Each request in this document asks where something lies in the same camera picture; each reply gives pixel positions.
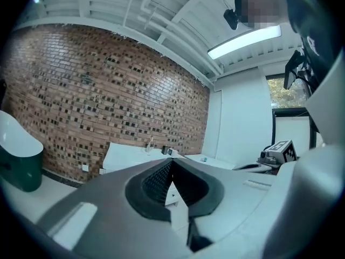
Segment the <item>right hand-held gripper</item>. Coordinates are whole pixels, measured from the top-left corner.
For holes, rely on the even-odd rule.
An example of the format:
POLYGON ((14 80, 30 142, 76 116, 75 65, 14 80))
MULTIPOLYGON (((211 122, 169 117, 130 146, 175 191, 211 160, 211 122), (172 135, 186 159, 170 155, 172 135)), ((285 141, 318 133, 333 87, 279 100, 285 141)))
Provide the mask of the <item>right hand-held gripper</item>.
POLYGON ((267 172, 272 168, 280 168, 283 164, 297 161, 298 157, 292 140, 279 141, 261 151, 256 163, 235 167, 233 171, 267 172))

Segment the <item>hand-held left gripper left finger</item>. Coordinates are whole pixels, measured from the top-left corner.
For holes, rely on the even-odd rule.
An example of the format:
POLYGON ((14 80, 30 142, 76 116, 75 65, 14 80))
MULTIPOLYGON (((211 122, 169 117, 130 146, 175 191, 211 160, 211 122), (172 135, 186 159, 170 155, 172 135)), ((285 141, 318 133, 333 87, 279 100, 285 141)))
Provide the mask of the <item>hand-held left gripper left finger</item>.
POLYGON ((192 251, 173 231, 165 207, 171 164, 156 160, 95 178, 37 225, 84 259, 187 259, 192 251))

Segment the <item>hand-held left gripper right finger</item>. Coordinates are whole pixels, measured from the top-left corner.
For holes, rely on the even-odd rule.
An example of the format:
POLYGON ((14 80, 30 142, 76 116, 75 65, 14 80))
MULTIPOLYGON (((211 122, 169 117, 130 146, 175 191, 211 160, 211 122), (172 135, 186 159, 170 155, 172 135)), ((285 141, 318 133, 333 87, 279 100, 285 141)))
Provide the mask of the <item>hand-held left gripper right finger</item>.
POLYGON ((266 213, 275 176, 174 159, 172 179, 188 205, 187 239, 174 253, 263 253, 277 216, 266 213))

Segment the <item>white sink vanity unit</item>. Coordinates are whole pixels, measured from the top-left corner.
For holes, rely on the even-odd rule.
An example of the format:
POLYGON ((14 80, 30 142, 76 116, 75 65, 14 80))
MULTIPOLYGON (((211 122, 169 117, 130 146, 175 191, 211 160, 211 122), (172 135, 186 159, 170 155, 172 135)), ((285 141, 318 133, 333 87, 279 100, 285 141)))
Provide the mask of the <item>white sink vanity unit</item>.
MULTIPOLYGON (((167 158, 183 158, 181 155, 177 157, 172 157, 167 153, 166 155, 162 154, 161 149, 152 148, 150 153, 146 152, 145 147, 135 147, 127 146, 121 144, 111 143, 109 149, 106 153, 105 159, 102 164, 102 168, 106 170, 106 173, 119 171, 129 167, 133 167, 142 163, 167 159, 167 158)), ((181 196, 179 196, 179 201, 168 205, 169 209, 172 209, 172 206, 181 207, 186 209, 187 205, 184 203, 181 196)))

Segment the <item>white vanity drawer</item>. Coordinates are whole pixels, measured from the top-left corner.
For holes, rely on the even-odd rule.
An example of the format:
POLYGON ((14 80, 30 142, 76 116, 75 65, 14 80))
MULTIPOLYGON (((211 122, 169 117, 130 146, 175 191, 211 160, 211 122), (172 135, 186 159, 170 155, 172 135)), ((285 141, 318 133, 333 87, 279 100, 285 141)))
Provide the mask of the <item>white vanity drawer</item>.
POLYGON ((178 190, 175 184, 172 182, 167 191, 167 195, 165 198, 165 205, 168 206, 168 205, 178 202, 180 199, 179 196, 180 195, 178 193, 178 190))

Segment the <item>black framed window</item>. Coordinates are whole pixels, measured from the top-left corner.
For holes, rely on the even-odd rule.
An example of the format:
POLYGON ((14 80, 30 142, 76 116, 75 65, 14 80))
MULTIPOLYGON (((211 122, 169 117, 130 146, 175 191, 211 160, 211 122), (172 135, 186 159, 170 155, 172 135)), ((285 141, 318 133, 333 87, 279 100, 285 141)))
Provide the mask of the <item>black framed window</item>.
POLYGON ((273 114, 272 141, 292 140, 300 157, 316 145, 316 132, 305 108, 310 96, 308 85, 298 79, 286 90, 283 75, 270 75, 266 79, 273 114))

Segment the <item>dark green bathtub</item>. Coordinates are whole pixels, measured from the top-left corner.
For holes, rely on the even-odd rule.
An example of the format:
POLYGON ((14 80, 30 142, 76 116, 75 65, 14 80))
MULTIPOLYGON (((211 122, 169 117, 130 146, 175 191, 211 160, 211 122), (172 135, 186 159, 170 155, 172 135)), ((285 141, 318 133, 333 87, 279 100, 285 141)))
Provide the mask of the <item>dark green bathtub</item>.
POLYGON ((24 192, 42 183, 43 144, 11 115, 0 111, 0 176, 24 192))

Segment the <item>long ceiling light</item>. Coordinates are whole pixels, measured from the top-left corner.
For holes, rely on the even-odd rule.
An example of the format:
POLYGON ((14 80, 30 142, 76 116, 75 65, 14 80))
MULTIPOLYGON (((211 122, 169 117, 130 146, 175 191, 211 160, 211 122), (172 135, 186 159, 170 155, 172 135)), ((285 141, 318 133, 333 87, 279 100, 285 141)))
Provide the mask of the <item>long ceiling light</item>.
POLYGON ((215 60, 246 46, 277 37, 281 37, 280 25, 270 26, 259 30, 252 30, 218 44, 217 46, 208 50, 208 55, 211 59, 215 60))

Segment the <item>person in black clothing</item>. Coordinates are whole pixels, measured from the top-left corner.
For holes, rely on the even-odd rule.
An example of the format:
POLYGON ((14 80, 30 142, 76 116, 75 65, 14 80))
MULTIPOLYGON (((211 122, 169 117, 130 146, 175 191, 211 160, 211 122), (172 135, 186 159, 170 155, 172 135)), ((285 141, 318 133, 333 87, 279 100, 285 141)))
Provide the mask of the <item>person in black clothing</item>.
POLYGON ((345 41, 337 0, 286 0, 288 20, 301 37, 303 66, 314 93, 333 66, 345 41))

